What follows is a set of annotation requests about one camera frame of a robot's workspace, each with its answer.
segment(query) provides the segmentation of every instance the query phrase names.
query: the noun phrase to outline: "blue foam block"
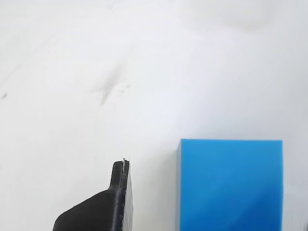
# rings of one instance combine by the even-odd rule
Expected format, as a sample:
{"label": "blue foam block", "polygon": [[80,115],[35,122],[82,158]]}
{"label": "blue foam block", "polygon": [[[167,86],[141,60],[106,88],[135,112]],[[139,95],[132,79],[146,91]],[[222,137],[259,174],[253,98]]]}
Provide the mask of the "blue foam block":
{"label": "blue foam block", "polygon": [[282,141],[181,140],[179,231],[281,231]]}

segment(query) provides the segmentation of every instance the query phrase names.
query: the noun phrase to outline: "blue block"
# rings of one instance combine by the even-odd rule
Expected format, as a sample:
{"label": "blue block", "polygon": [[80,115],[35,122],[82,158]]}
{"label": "blue block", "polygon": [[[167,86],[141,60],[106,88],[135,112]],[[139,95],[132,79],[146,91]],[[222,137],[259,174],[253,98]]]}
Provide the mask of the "blue block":
{"label": "blue block", "polygon": [[281,231],[282,141],[181,140],[177,230]]}

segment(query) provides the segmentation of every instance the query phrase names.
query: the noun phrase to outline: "blue rectangular box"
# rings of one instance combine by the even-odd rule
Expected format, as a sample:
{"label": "blue rectangular box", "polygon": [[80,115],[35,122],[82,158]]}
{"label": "blue rectangular box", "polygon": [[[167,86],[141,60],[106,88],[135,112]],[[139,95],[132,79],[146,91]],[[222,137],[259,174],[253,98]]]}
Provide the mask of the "blue rectangular box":
{"label": "blue rectangular box", "polygon": [[281,231],[282,141],[181,140],[177,231]]}

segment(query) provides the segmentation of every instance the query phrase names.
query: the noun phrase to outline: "black plastic part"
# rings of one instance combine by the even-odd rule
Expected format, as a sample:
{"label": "black plastic part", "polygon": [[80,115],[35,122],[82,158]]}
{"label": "black plastic part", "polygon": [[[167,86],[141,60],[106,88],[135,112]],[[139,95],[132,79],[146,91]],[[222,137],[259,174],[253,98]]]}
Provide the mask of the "black plastic part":
{"label": "black plastic part", "polygon": [[123,228],[124,210],[131,213],[125,217],[132,217],[132,204],[125,208],[127,186],[131,187],[129,161],[115,162],[109,189],[64,212],[53,231],[131,231],[132,224]]}

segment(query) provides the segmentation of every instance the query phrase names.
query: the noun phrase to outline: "stain on surface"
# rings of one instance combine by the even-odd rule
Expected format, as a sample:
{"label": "stain on surface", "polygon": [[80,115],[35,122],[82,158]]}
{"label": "stain on surface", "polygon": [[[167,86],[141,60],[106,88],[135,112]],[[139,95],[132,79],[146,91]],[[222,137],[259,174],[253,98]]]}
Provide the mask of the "stain on surface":
{"label": "stain on surface", "polygon": [[121,94],[124,94],[126,92],[126,90],[128,90],[129,88],[130,88],[130,84],[127,84],[123,88],[119,89],[118,92],[121,93]]}
{"label": "stain on surface", "polygon": [[115,86],[124,81],[123,73],[126,69],[130,52],[120,60],[107,74],[103,74],[102,84],[96,84],[95,92],[102,92],[101,106],[106,102]]}

